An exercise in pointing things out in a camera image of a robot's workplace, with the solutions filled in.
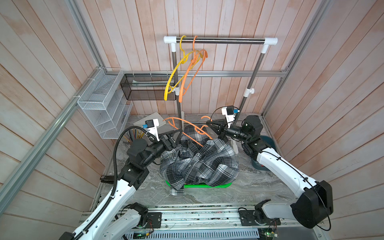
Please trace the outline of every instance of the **metal rod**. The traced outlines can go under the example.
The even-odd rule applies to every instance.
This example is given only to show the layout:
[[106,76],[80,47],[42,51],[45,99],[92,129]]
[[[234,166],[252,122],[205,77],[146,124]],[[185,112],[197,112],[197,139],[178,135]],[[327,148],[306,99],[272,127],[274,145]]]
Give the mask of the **metal rod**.
[[[249,79],[249,82],[248,82],[248,86],[247,86],[248,89],[252,88],[253,81],[255,80],[257,72],[259,71],[260,65],[261,65],[261,63],[263,61],[263,58],[264,58],[264,55],[265,55],[264,53],[260,53],[260,55],[259,55],[259,59],[257,60],[255,69],[253,70],[252,76],[251,76],[251,78]],[[237,120],[240,117],[240,114],[243,111],[243,107],[244,107],[244,104],[245,104],[246,100],[247,100],[247,97],[243,96],[243,98],[241,99],[241,102],[240,102],[240,106],[239,106],[239,113],[236,114],[235,120]]]
[[[181,37],[176,37],[176,42],[180,42]],[[192,43],[194,37],[184,37],[183,43]],[[232,44],[264,44],[264,38],[209,38],[197,37],[195,43],[232,43]]]
[[[162,77],[166,78],[171,75],[171,71],[123,71],[127,77],[140,77],[140,78],[153,78],[153,77]],[[196,71],[190,71],[188,73],[188,77],[193,77]],[[252,76],[253,71],[199,71],[196,74],[196,77],[250,77]],[[179,78],[184,76],[185,71],[177,71],[177,75]],[[282,78],[286,75],[286,72],[281,70],[261,70],[258,71],[256,77],[277,77]]]
[[69,10],[72,13],[72,16],[75,19],[75,22],[77,26],[79,27],[81,33],[84,36],[84,39],[86,43],[89,46],[89,49],[91,50],[91,53],[98,65],[98,67],[103,68],[105,66],[103,59],[101,58],[101,55],[99,53],[99,50],[96,47],[95,42],[93,41],[93,38],[88,30],[87,24],[84,21],[84,18],[81,14],[79,5],[77,4],[76,0],[66,0]]
[[[176,68],[177,66],[176,52],[172,52],[172,62],[173,62],[173,68]],[[174,86],[178,81],[179,81],[179,76],[176,69],[175,74],[173,75]],[[181,104],[179,103],[179,96],[178,95],[175,95],[175,96],[176,96],[177,116],[178,118],[181,118]],[[179,129],[180,129],[182,127],[181,120],[177,120],[177,122],[179,123]]]
[[262,112],[262,116],[266,116],[269,112],[269,110],[272,107],[272,104],[274,103],[275,99],[279,95],[281,89],[283,88],[284,84],[286,83],[289,75],[291,74],[292,70],[295,68],[297,62],[299,61],[300,57],[303,55],[304,51],[307,49],[309,42],[312,40],[316,30],[318,29],[321,21],[326,16],[327,10],[332,6],[334,1],[331,0],[323,0],[320,3],[320,6],[318,10],[316,11],[315,15],[313,16],[311,20],[311,24],[308,26],[303,38],[301,39],[299,46],[295,53],[293,54],[292,59],[288,63],[288,70],[286,71],[286,75],[280,79],[280,81],[277,83],[273,93],[268,99],[267,104],[265,105],[265,108]]
[[[95,69],[90,78],[93,78],[99,69]],[[80,96],[86,87],[92,82],[92,79],[81,87],[75,96]],[[52,143],[56,140],[59,133],[65,127],[65,124],[71,119],[73,113],[77,110],[78,97],[73,97],[71,101],[63,108],[59,116],[39,138],[33,148],[31,148],[18,167],[13,171],[12,175],[6,180],[0,189],[0,215],[4,213],[12,200],[19,192],[21,187],[27,181],[33,170],[36,168],[40,160],[43,158]]]

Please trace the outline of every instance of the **clothing rack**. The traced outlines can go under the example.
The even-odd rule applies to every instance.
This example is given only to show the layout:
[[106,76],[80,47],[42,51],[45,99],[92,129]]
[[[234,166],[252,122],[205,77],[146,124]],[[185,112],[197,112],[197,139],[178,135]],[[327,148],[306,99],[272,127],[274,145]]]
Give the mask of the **clothing rack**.
[[[180,43],[181,37],[179,36],[164,36],[164,43],[171,45],[171,52],[172,52],[172,62],[173,62],[173,68],[177,65],[177,57],[176,57],[176,43]],[[182,39],[183,43],[193,43],[194,37],[184,37]],[[215,43],[215,44],[259,44],[263,45],[263,48],[261,50],[261,53],[259,55],[259,58],[257,60],[256,66],[252,72],[251,78],[249,79],[248,86],[244,91],[243,98],[241,99],[240,106],[239,106],[239,113],[236,114],[235,120],[237,120],[240,116],[240,113],[243,110],[245,101],[249,97],[249,94],[254,93],[254,89],[252,88],[253,81],[255,80],[256,74],[259,71],[261,62],[263,61],[264,55],[268,50],[268,47],[270,45],[276,45],[277,44],[277,38],[211,38],[211,37],[196,37],[195,43]],[[174,75],[174,84],[176,84],[179,81],[179,75],[176,70]],[[178,98],[180,89],[175,91],[176,98]],[[181,118],[181,104],[179,103],[178,99],[176,99],[177,103],[177,115],[179,118]]]

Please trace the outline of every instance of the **orange hanger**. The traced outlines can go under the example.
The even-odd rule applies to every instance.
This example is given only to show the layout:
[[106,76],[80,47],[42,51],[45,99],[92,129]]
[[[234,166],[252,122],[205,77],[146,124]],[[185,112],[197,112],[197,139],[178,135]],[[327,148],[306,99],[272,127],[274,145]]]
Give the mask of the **orange hanger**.
[[[204,63],[205,59],[208,57],[208,53],[207,53],[207,51],[206,51],[205,49],[200,50],[200,51],[196,54],[196,52],[197,52],[197,51],[195,50],[195,40],[196,40],[196,38],[197,38],[197,35],[196,35],[195,38],[193,39],[193,43],[192,43],[192,49],[193,49],[193,52],[194,52],[194,58],[191,59],[191,63],[189,64],[188,69],[187,69],[187,71],[185,72],[184,78],[183,78],[183,80],[182,80],[182,82],[181,82],[181,87],[180,87],[180,90],[181,90],[181,91],[180,91],[180,95],[179,95],[179,102],[180,102],[180,103],[183,101],[183,95],[185,95],[185,93],[187,92],[188,88],[191,86],[192,81],[193,81],[193,79],[195,79],[197,72],[198,72],[198,71],[200,70],[200,68],[203,66],[203,63]],[[196,73],[195,73],[195,75],[192,77],[191,82],[189,83],[189,85],[187,86],[187,88],[184,88],[184,84],[185,84],[185,81],[186,81],[186,79],[187,79],[187,75],[188,75],[189,71],[192,69],[192,67],[198,62],[198,60],[199,60],[199,56],[201,56],[201,58],[202,58],[202,62],[201,62],[201,64],[200,64],[199,68],[196,70]]]
[[[213,139],[208,133],[206,133],[206,132],[202,129],[204,126],[202,126],[202,127],[200,128],[200,127],[196,126],[195,124],[192,124],[192,123],[188,122],[187,120],[184,120],[184,119],[181,119],[181,118],[176,118],[176,117],[166,118],[166,119],[164,119],[164,121],[167,120],[167,119],[172,119],[173,124],[172,124],[170,121],[168,121],[168,123],[169,123],[169,125],[171,125],[172,127],[176,128],[176,129],[178,129],[178,128],[177,128],[176,125],[175,125],[175,119],[182,120],[182,121],[184,121],[184,122],[186,122],[186,123],[188,123],[188,124],[194,126],[194,127],[195,127],[195,131],[198,132],[199,134],[201,134],[201,135],[204,135],[204,134],[205,134],[205,135],[207,135],[211,140]],[[203,145],[202,145],[201,143],[199,143],[198,141],[196,141],[195,139],[193,139],[191,136],[189,136],[189,135],[186,134],[185,132],[183,132],[183,134],[186,135],[187,137],[189,137],[189,138],[190,138],[191,140],[193,140],[194,142],[196,142],[198,145],[200,145],[200,146],[203,147]]]

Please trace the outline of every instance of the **black mesh basket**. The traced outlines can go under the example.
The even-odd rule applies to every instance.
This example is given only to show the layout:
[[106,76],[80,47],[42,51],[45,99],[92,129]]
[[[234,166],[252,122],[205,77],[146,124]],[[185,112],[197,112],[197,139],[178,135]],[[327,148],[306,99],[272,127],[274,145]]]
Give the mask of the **black mesh basket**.
[[[164,100],[167,81],[167,77],[135,78],[125,74],[120,85],[127,100]],[[176,100],[175,93],[168,94],[167,100]]]

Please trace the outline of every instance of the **white wire basket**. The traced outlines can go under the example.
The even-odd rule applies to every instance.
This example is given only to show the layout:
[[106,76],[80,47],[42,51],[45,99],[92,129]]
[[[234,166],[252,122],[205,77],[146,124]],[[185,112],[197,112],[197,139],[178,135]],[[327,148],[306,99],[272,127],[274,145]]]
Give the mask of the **white wire basket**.
[[78,100],[80,108],[103,139],[120,136],[133,107],[133,103],[126,105],[122,89],[117,89],[122,77],[121,69],[100,69]]

